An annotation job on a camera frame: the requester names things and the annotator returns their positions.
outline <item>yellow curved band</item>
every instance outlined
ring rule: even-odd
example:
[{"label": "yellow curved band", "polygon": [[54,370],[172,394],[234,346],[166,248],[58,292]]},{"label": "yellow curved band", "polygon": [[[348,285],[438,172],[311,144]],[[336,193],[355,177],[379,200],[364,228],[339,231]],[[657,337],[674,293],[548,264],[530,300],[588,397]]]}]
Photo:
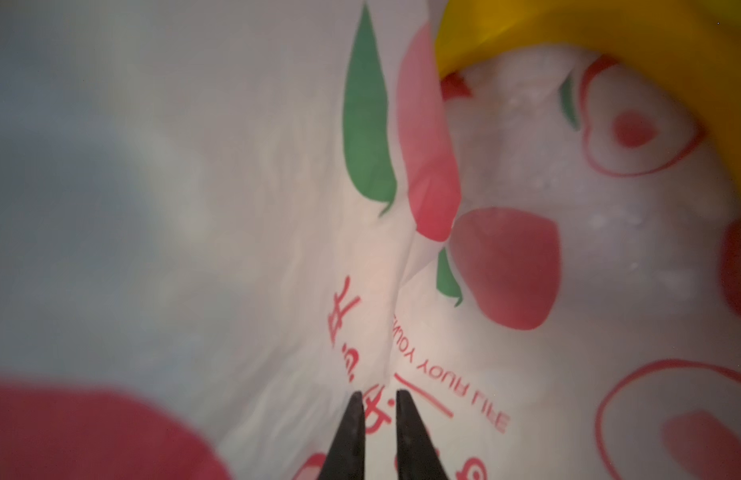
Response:
[{"label": "yellow curved band", "polygon": [[741,197],[741,0],[450,0],[442,77],[497,54],[568,43],[610,54],[704,123]]}]

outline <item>green leaf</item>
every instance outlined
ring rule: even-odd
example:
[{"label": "green leaf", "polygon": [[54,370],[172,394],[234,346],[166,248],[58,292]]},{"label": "green leaf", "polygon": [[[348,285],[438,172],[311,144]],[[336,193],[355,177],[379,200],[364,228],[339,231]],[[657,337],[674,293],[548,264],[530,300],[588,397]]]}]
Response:
[{"label": "green leaf", "polygon": [[442,295],[452,296],[453,298],[459,299],[459,301],[455,303],[455,306],[460,305],[464,300],[464,297],[461,294],[461,287],[459,286],[459,283],[455,281],[455,277],[450,270],[448,254],[445,252],[444,248],[439,251],[439,258],[437,259],[437,290],[439,290]]},{"label": "green leaf", "polygon": [[397,192],[386,137],[388,108],[373,24],[364,5],[346,73],[344,157],[354,187],[364,197],[387,204],[381,215],[392,206]]},{"label": "green leaf", "polygon": [[562,106],[562,113],[570,122],[573,130],[581,129],[581,122],[578,120],[578,116],[575,112],[575,100],[573,97],[573,73],[570,73],[562,85],[560,85],[560,104]]}]

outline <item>green object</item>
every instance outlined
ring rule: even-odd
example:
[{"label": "green object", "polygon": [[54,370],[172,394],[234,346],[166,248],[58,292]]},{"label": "green object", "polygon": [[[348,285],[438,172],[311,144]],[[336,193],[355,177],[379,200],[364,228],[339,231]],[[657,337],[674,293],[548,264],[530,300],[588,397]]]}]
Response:
[{"label": "green object", "polygon": [[455,281],[452,271],[450,270],[450,264],[448,264],[448,254],[445,249],[439,251],[439,258],[437,259],[437,290],[442,295],[452,296],[453,298],[459,299],[455,303],[455,306],[461,304],[464,300],[461,294],[461,287],[459,283]]},{"label": "green object", "polygon": [[388,108],[373,24],[364,5],[346,73],[344,157],[354,187],[364,197],[387,204],[381,215],[392,206],[397,192],[386,137]]},{"label": "green object", "polygon": [[560,103],[565,118],[570,122],[573,129],[578,131],[581,129],[581,122],[575,113],[575,100],[573,98],[573,74],[568,74],[565,81],[560,85]]}]

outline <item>black tweezers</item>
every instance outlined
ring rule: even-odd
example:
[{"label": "black tweezers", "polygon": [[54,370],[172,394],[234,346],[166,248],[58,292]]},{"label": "black tweezers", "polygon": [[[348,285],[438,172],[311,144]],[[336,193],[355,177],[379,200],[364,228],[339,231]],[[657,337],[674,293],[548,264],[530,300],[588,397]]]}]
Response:
[{"label": "black tweezers", "polygon": [[[407,390],[397,390],[397,478],[448,480],[432,440]],[[318,480],[364,480],[365,408],[362,392],[352,394],[330,444]]]}]

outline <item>red curved line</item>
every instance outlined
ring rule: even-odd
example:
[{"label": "red curved line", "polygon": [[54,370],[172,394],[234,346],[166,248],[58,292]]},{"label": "red curved line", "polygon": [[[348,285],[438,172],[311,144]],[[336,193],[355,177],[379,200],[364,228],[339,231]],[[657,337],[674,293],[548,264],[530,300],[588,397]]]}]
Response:
[{"label": "red curved line", "polygon": [[723,366],[679,359],[658,360],[653,363],[648,363],[647,365],[640,367],[639,369],[625,376],[625,378],[619,381],[616,386],[607,393],[605,398],[603,398],[602,403],[600,403],[600,406],[597,408],[597,415],[595,417],[595,440],[597,443],[597,450],[600,453],[602,461],[605,463],[607,472],[611,475],[611,477],[614,478],[614,480],[623,480],[623,478],[621,477],[621,475],[618,475],[618,471],[615,469],[612,459],[607,454],[607,450],[605,449],[605,439],[602,437],[602,417],[605,414],[607,404],[610,403],[613,397],[615,397],[622,389],[624,389],[626,385],[632,383],[634,380],[640,379],[655,372],[659,372],[660,370],[669,369],[711,370],[712,372],[719,373],[721,376],[724,376],[725,378],[731,379],[734,382],[738,382],[741,384],[741,372],[737,372]]},{"label": "red curved line", "polygon": [[680,162],[682,159],[687,157],[693,150],[698,147],[698,145],[703,141],[703,139],[706,137],[706,130],[696,122],[696,134],[693,136],[690,142],[688,142],[685,147],[677,153],[674,158],[669,160],[663,165],[659,165],[656,168],[653,168],[652,170],[644,171],[644,172],[637,172],[633,174],[619,174],[618,172],[608,170],[606,168],[603,168],[600,164],[597,163],[597,161],[594,159],[594,157],[591,155],[591,151],[589,150],[589,140],[591,138],[591,121],[589,118],[589,110],[587,107],[587,102],[589,99],[589,88],[591,85],[591,81],[595,79],[597,75],[604,72],[606,69],[618,64],[618,61],[612,57],[609,57],[607,55],[602,55],[600,58],[594,61],[591,65],[588,66],[586,71],[584,72],[583,76],[581,77],[581,87],[578,91],[578,97],[581,99],[581,120],[584,124],[584,134],[583,134],[583,150],[584,150],[584,157],[586,158],[586,163],[589,164],[589,166],[596,171],[599,174],[606,175],[608,177],[612,178],[634,178],[634,177],[641,177],[643,175],[650,175],[655,174],[656,172],[660,172],[662,170],[665,170],[666,168],[672,167],[678,162]]},{"label": "red curved line", "polygon": [[432,394],[427,393],[427,392],[424,392],[422,389],[420,389],[419,387],[415,386],[413,383],[408,382],[403,377],[399,376],[398,373],[395,373],[394,374],[394,378],[397,379],[397,382],[402,383],[404,386],[408,387],[409,389],[413,390],[415,393],[418,393],[423,398],[425,398],[426,400],[428,400],[429,403],[431,403],[435,408],[437,408],[442,413],[444,413],[448,418],[453,418],[453,412],[451,412],[448,407],[442,405],[442,403],[440,403],[439,400],[437,400],[437,398],[434,398],[434,396],[432,396]]}]

